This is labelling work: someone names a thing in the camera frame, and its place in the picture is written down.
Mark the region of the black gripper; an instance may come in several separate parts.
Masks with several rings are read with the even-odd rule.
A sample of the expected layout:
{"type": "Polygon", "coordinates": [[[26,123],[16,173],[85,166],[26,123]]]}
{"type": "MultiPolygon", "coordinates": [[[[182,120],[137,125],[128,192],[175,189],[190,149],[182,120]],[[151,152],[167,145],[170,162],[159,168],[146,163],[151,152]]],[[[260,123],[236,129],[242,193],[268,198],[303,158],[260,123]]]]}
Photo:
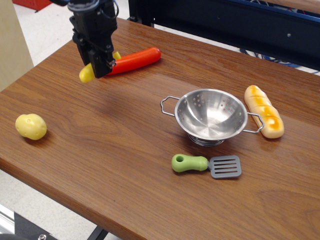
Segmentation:
{"type": "Polygon", "coordinates": [[[118,28],[118,6],[114,0],[71,0],[67,4],[73,13],[72,40],[86,66],[91,63],[96,78],[112,72],[116,65],[113,57],[112,34],[118,28]]]}

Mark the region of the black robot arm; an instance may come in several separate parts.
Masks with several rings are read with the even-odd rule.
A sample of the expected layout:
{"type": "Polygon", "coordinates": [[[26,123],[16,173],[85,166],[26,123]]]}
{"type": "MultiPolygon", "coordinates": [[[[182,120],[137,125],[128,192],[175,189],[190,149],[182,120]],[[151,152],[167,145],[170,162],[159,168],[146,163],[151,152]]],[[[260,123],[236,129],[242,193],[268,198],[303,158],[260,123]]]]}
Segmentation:
{"type": "Polygon", "coordinates": [[[53,0],[59,6],[67,6],[73,13],[72,40],[84,65],[91,64],[96,78],[112,72],[116,65],[113,57],[112,34],[118,28],[119,7],[114,0],[53,0]]]}

